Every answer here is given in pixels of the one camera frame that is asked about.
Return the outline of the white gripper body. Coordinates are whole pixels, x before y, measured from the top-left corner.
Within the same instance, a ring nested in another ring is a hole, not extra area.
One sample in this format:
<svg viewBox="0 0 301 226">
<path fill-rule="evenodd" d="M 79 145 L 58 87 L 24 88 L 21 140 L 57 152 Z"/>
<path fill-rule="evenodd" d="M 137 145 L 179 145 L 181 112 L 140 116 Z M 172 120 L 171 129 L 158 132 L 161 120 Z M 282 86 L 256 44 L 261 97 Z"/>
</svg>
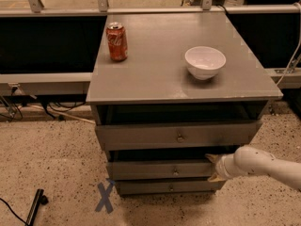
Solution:
<svg viewBox="0 0 301 226">
<path fill-rule="evenodd" d="M 234 163 L 234 154 L 220 154 L 215 162 L 215 171 L 220 179 L 232 179 L 239 175 Z"/>
</svg>

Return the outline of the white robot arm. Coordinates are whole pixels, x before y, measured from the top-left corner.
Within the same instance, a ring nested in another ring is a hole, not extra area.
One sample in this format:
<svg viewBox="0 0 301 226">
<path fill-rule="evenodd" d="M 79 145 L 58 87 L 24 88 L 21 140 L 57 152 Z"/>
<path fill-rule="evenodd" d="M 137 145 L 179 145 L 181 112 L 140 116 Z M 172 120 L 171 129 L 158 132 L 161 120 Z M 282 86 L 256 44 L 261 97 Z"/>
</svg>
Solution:
<svg viewBox="0 0 301 226">
<path fill-rule="evenodd" d="M 234 153 L 211 154 L 206 157 L 214 164 L 209 182 L 227 181 L 241 176 L 268 176 L 301 191 L 301 164 L 276 158 L 272 153 L 243 146 Z"/>
</svg>

